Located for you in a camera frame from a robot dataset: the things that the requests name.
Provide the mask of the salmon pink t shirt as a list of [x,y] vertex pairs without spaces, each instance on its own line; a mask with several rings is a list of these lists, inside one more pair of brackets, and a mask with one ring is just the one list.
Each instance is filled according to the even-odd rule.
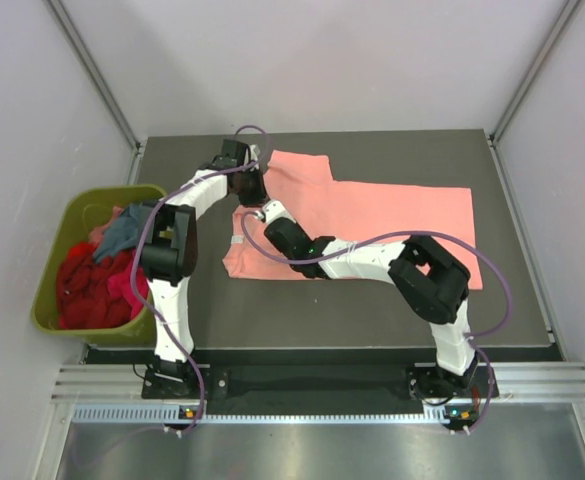
[[[311,237],[335,236],[362,241],[393,231],[435,231],[476,246],[470,188],[424,187],[337,181],[329,157],[275,150],[264,175],[271,199],[279,200]],[[231,278],[309,280],[289,266],[259,253],[243,235],[241,218],[232,215],[231,245],[223,265]],[[470,271],[469,288],[481,290],[478,259],[464,248],[437,239]]]

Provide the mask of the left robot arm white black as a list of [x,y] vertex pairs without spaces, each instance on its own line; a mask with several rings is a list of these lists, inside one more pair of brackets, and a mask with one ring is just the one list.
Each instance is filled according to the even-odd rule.
[[189,283],[198,260],[197,220],[230,194],[244,206],[264,203],[259,154],[256,145],[226,139],[221,152],[182,187],[141,204],[135,264],[147,279],[151,296],[147,309],[156,322],[154,357],[145,381],[174,398],[205,394],[203,374],[192,358],[188,319]]

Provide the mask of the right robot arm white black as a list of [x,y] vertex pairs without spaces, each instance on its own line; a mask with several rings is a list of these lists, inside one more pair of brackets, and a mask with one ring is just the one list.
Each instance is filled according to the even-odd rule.
[[426,321],[436,347],[436,366],[416,373],[412,394],[437,405],[475,383],[477,353],[469,340],[469,270],[430,236],[359,246],[333,236],[310,237],[279,201],[258,213],[264,236],[309,279],[373,280],[392,285]]

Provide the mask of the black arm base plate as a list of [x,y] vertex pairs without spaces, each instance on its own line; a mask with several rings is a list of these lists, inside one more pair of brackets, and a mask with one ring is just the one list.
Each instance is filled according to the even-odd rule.
[[211,365],[200,371],[207,400],[253,392],[381,391],[400,399],[498,394],[496,381],[485,366],[474,366],[462,377],[430,364]]

